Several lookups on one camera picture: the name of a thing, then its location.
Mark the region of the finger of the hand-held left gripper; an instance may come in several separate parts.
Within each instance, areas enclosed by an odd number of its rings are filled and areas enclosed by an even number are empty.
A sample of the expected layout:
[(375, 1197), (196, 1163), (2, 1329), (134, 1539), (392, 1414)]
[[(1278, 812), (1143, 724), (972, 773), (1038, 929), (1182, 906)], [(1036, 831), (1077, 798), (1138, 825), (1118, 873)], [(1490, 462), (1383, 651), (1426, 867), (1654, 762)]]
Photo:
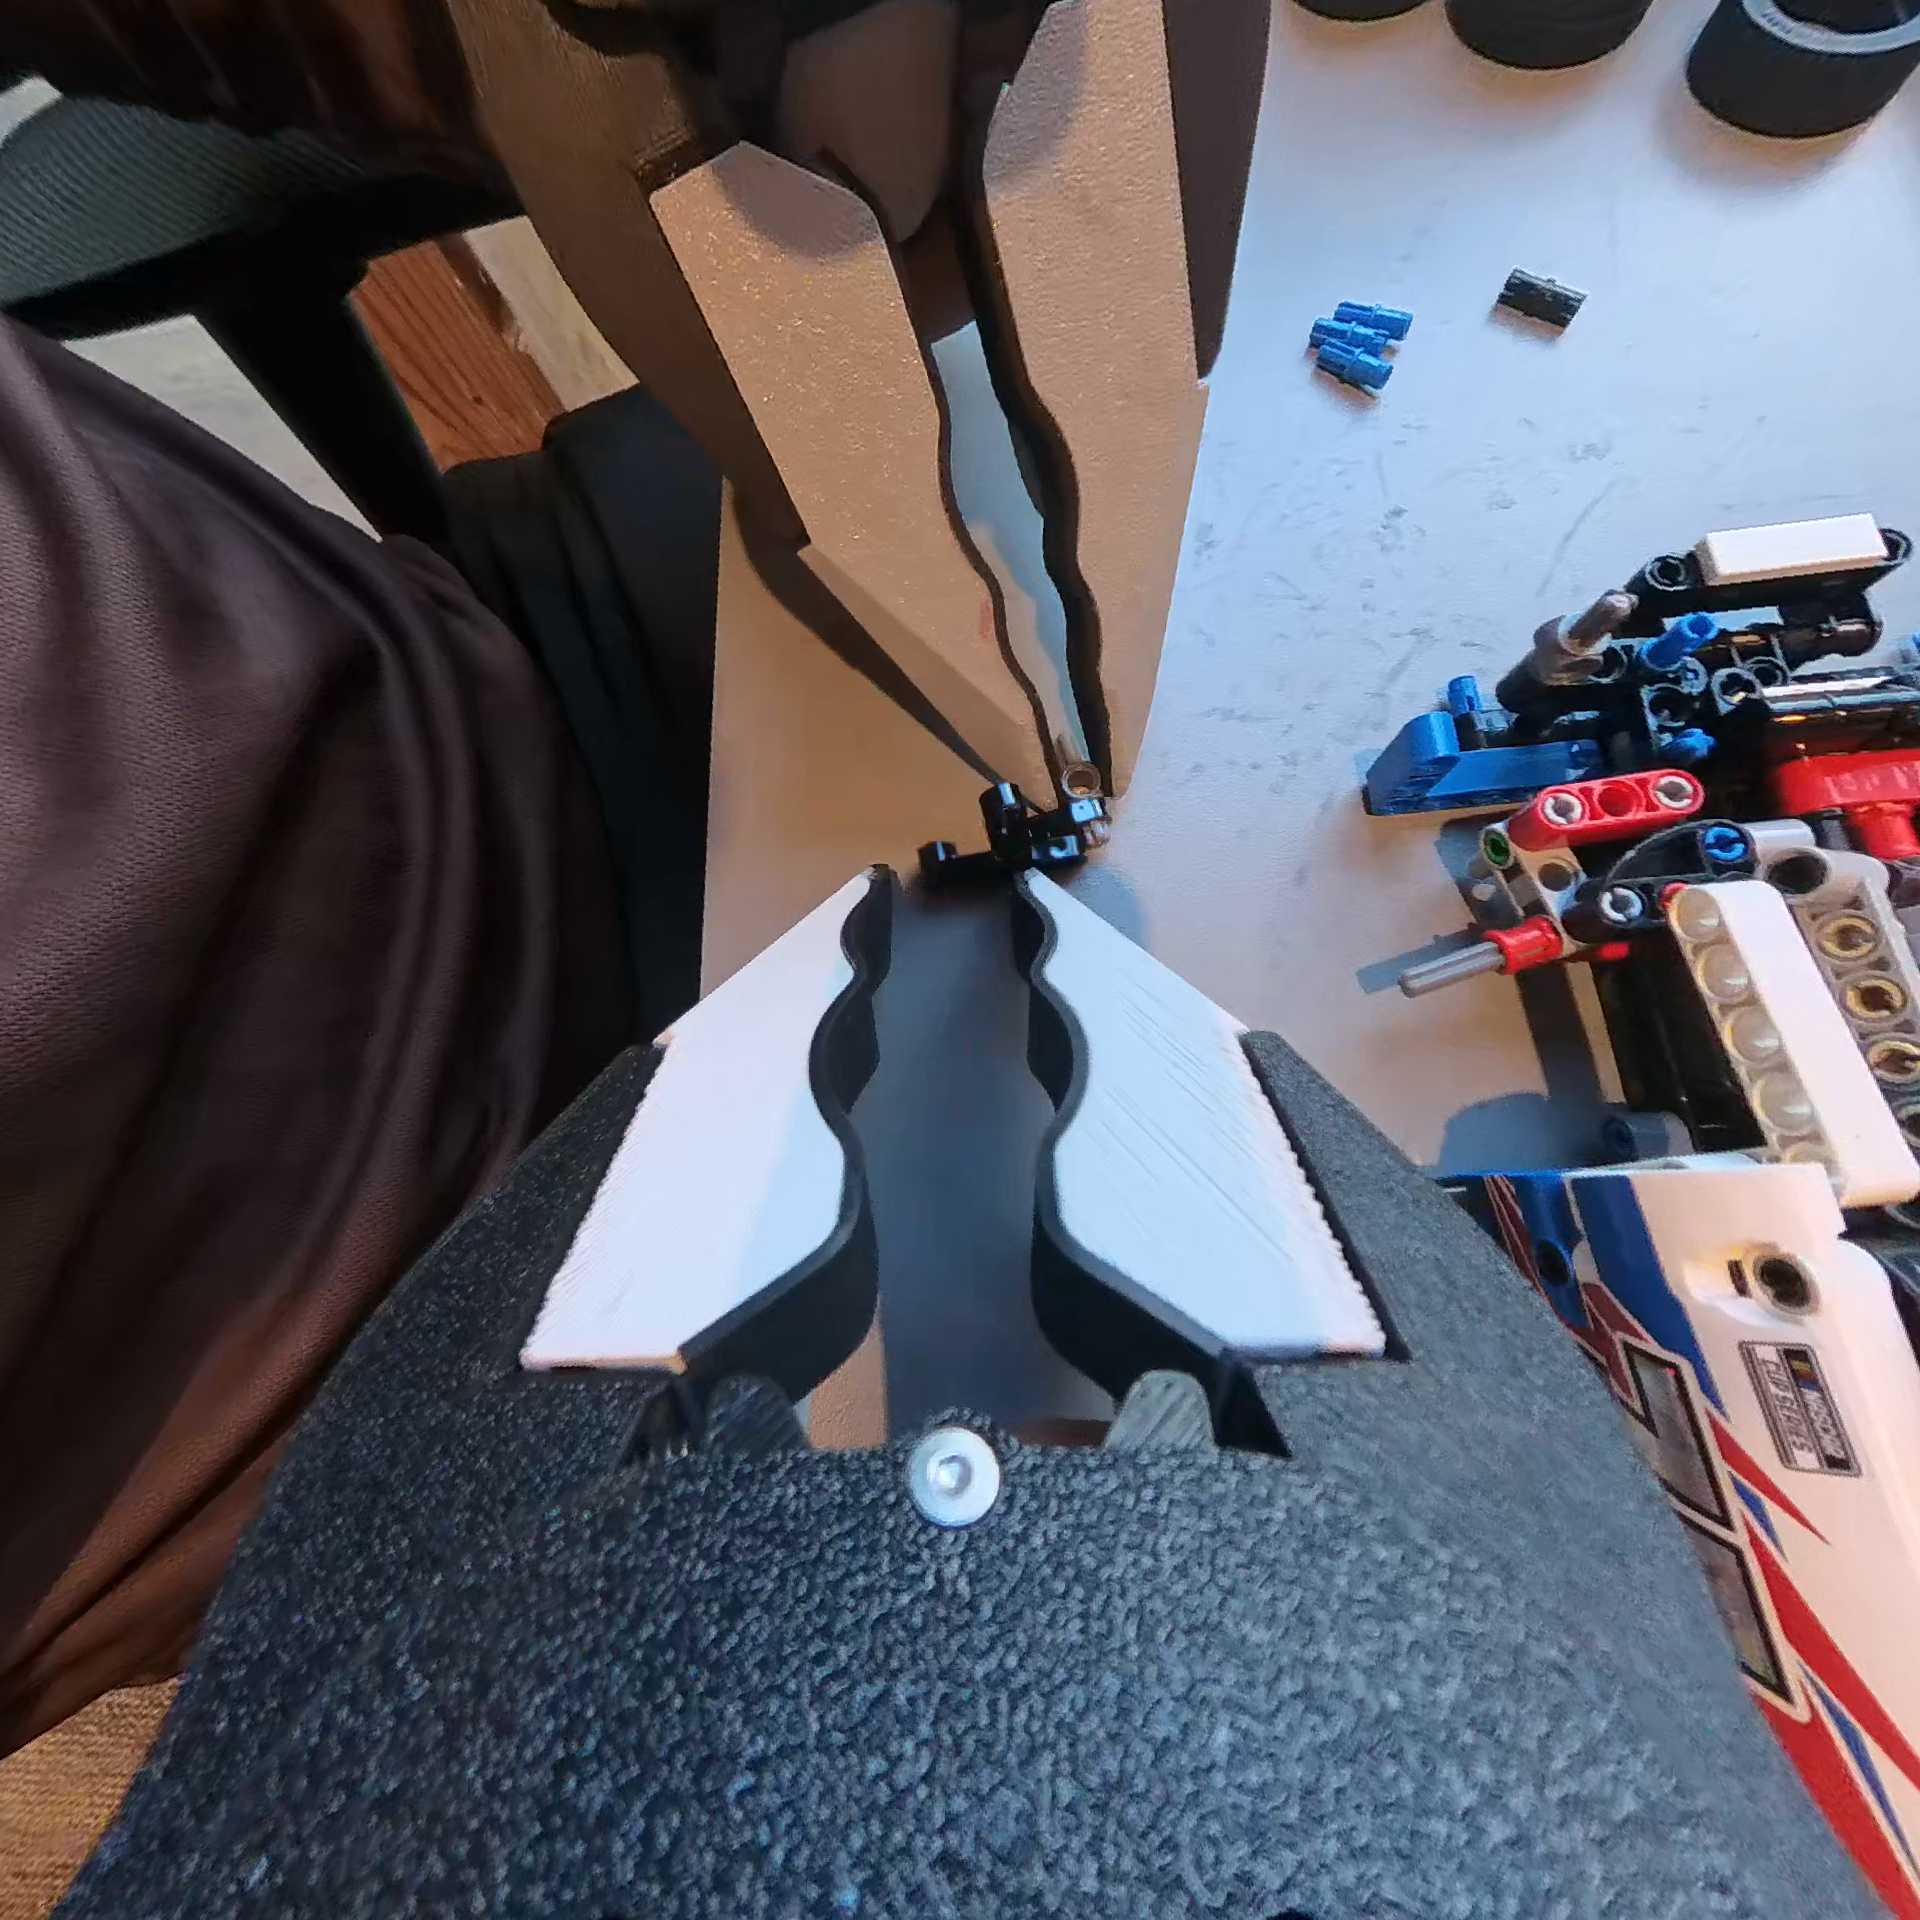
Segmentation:
[(737, 142), (650, 207), (799, 515), (799, 562), (992, 779), (1056, 786), (1039, 695), (956, 509), (944, 398), (872, 205)]
[(1159, 2), (1039, 17), (961, 162), (983, 345), (1036, 474), (1079, 727), (1136, 775), (1209, 390)]

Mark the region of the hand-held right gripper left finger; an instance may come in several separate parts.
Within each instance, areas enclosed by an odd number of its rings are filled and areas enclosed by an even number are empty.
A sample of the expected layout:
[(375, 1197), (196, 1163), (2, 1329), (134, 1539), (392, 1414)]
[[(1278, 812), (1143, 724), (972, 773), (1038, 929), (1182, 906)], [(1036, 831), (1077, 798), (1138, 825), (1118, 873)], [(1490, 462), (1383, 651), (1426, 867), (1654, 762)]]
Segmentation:
[(524, 1371), (759, 1377), (801, 1402), (856, 1351), (878, 1254), (852, 1106), (896, 891), (856, 870), (662, 1030)]

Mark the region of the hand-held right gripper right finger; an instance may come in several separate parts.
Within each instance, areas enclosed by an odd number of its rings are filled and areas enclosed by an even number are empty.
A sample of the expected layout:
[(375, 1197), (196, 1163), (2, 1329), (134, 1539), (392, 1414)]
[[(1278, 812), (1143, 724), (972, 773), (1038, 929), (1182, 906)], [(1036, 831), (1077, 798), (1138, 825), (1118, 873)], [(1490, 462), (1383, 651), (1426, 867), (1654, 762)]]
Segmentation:
[(1180, 1373), (1206, 1413), (1261, 1413), (1269, 1366), (1383, 1358), (1250, 1029), (1052, 877), (1015, 879), (1013, 921), (1052, 1106), (1030, 1254), (1047, 1345), (1112, 1403)]

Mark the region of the black angled brick beam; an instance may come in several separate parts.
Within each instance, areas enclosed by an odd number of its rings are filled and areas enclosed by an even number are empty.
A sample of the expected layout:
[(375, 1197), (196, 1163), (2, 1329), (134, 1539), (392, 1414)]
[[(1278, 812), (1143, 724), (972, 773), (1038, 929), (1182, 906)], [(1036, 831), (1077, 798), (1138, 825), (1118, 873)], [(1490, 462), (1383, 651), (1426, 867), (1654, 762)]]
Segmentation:
[(918, 851), (918, 876), (928, 890), (1010, 879), (1022, 873), (1063, 873), (1077, 868), (1108, 839), (1111, 813), (1102, 796), (1073, 796), (1058, 806), (1042, 806), (1010, 782), (988, 786), (977, 798), (988, 845), (964, 852), (950, 842)]

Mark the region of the brick model race car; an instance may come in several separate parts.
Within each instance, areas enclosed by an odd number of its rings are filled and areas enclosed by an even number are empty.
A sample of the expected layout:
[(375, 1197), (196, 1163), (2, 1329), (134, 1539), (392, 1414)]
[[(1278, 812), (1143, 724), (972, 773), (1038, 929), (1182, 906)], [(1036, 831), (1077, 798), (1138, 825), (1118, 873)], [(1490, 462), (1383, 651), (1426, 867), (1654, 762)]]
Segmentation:
[(1916, 645), (1869, 511), (1703, 535), (1454, 678), (1368, 813), (1464, 812), (1472, 938), (1398, 975), (1585, 971), (1607, 1161), (1450, 1188), (1620, 1407), (1762, 1719), (1917, 1913)]

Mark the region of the grey desk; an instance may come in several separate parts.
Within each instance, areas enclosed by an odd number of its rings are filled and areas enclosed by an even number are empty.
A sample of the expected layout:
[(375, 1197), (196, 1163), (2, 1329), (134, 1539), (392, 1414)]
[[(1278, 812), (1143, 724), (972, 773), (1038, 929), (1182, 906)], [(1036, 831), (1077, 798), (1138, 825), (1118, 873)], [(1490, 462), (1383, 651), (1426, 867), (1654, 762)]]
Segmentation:
[[(1916, 76), (1854, 133), (1736, 133), (1685, 81), (1710, 14), (1652, 4), (1608, 57), (1525, 74), (1440, 4), (1270, 10), (1159, 692), (1072, 890), (1429, 1167), (1581, 1161), (1615, 1086), (1584, 979), (1398, 994), (1408, 955), (1460, 935), (1472, 837), (1368, 818), (1362, 762), (1450, 677), (1497, 681), (1538, 623), (1711, 531), (1871, 511), (1916, 538)], [(1581, 291), (1575, 323), (1497, 308), (1510, 269)], [(1306, 367), (1341, 298), (1413, 313), (1375, 399)], [(728, 503), (705, 982), (856, 868), (977, 845), (981, 786), (762, 589)], [(854, 1125), (879, 1326), (813, 1439), (866, 1449), (952, 1406), (1094, 1420), (1025, 1295), (1049, 1103), (1006, 900), (905, 895), (878, 1014)]]

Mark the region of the wooden cabinet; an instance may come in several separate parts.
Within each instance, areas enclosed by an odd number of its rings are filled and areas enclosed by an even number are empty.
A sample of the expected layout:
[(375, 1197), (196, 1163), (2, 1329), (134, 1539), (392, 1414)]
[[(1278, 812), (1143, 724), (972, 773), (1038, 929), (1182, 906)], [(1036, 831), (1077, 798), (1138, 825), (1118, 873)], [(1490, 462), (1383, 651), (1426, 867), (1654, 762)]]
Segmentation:
[(351, 306), (439, 469), (537, 451), (636, 381), (524, 218), (372, 261)]

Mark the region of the person's black trousers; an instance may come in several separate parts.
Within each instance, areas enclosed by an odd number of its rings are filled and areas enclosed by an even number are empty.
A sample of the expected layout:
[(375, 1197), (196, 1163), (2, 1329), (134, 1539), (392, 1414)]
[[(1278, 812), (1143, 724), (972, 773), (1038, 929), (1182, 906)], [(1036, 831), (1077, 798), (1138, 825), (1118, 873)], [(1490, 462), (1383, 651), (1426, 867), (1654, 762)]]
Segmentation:
[(442, 474), (450, 551), (553, 687), (600, 810), (641, 1041), (702, 993), (721, 474), (641, 387)]

